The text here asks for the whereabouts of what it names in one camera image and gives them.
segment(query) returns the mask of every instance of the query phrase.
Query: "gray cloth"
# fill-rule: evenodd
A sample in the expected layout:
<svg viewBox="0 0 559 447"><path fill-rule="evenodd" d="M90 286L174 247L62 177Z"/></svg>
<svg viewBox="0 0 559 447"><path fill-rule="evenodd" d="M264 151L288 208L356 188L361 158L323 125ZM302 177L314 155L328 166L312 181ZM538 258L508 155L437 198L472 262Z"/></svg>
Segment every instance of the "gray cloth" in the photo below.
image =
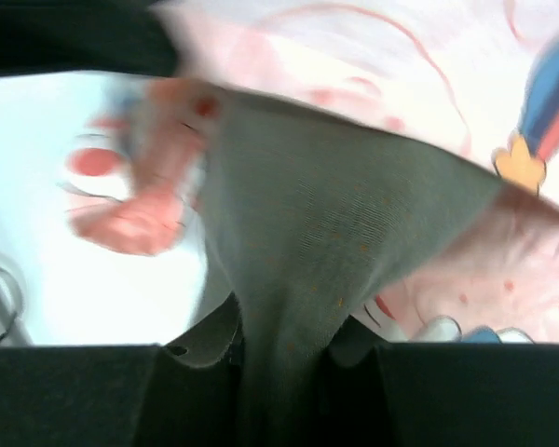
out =
<svg viewBox="0 0 559 447"><path fill-rule="evenodd" d="M361 303L466 229L501 182L421 142L232 96L201 197L205 300L239 298L239 445L304 445L323 348Z"/></svg>

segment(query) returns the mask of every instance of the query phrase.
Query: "black object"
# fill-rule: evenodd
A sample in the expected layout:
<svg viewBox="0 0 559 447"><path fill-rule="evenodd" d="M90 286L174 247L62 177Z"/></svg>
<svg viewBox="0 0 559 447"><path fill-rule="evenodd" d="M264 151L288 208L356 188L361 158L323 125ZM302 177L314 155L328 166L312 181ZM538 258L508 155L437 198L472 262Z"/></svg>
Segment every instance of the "black object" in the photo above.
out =
<svg viewBox="0 0 559 447"><path fill-rule="evenodd" d="M155 0L0 0L0 76L74 70L172 76Z"/></svg>
<svg viewBox="0 0 559 447"><path fill-rule="evenodd" d="M351 318L323 380L336 443L559 447L559 345L388 344Z"/></svg>
<svg viewBox="0 0 559 447"><path fill-rule="evenodd" d="M228 300L197 325L225 323L200 352L190 336L168 348L0 348L0 446L231 446L235 310Z"/></svg>

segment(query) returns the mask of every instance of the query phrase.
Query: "wire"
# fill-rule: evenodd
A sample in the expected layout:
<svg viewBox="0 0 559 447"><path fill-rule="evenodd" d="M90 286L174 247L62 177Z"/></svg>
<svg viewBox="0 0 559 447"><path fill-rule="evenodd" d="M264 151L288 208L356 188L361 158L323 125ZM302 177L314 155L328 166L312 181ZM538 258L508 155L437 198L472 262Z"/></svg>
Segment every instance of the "wire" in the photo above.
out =
<svg viewBox="0 0 559 447"><path fill-rule="evenodd" d="M19 282L14 278L14 276L8 272L6 269L0 267L0 276L7 284L8 290L10 291L10 296L13 301L13 310L10 313L10 318L8 319L8 324L5 330L0 334L0 344L10 335L13 328L17 324L17 319L20 317L23 311L23 298L22 291L19 286Z"/></svg>

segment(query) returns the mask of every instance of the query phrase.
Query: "light blue surface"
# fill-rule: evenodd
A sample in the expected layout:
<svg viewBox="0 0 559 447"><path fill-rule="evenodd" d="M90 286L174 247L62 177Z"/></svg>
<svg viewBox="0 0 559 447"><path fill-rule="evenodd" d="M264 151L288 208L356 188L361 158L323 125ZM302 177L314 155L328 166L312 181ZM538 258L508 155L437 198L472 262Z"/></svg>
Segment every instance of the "light blue surface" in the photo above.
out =
<svg viewBox="0 0 559 447"><path fill-rule="evenodd" d="M0 80L0 264L24 280L23 323L37 344L165 343L186 329L200 291L198 235L137 258L74 237L64 221L62 162L113 78Z"/></svg>

